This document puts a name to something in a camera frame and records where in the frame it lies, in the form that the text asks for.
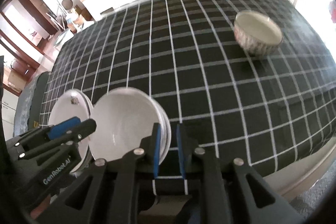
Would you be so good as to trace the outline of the large white bowl bear print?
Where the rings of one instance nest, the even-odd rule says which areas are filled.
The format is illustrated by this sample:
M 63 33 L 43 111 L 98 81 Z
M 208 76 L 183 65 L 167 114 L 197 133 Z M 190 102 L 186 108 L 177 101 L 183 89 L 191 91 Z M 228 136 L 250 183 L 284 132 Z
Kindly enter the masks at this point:
M 166 158 L 171 144 L 171 125 L 165 110 L 149 95 L 136 88 L 116 88 L 94 105 L 90 118 L 96 131 L 88 145 L 94 159 L 117 160 L 140 146 L 159 123 L 161 140 L 159 164 Z

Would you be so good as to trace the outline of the small floral patterned bowl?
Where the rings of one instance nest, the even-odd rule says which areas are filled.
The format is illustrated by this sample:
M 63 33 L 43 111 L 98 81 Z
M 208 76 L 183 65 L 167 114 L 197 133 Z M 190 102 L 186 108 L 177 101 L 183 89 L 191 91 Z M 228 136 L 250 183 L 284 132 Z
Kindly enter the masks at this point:
M 273 53 L 284 40 L 281 28 L 269 16 L 252 10 L 236 14 L 234 35 L 239 46 L 254 56 Z

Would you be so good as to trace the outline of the black white grid tablecloth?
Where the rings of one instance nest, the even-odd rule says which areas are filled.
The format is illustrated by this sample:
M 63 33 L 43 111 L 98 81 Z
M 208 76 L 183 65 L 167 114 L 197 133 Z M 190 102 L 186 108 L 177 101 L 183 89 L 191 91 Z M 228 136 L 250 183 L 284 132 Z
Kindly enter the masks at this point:
M 265 57 L 235 40 L 236 14 L 261 12 L 284 40 Z M 240 157 L 261 175 L 297 169 L 335 135 L 335 61 L 287 0 L 142 0 L 92 24 L 62 47 L 44 94 L 45 126 L 57 99 L 92 103 L 137 88 L 217 157 Z

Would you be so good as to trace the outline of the white plate teddy bear print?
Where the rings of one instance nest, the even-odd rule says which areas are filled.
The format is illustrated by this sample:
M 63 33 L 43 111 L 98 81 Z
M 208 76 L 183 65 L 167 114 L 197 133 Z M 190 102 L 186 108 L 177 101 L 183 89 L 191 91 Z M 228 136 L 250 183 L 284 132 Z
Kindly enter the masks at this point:
M 77 117 L 83 122 L 90 117 L 92 110 L 92 102 L 82 91 L 78 89 L 68 90 L 56 101 L 51 110 L 48 125 L 56 125 L 73 117 Z M 87 137 L 78 143 L 81 160 L 71 171 L 72 173 L 84 169 L 92 159 L 88 145 L 89 140 L 90 138 Z

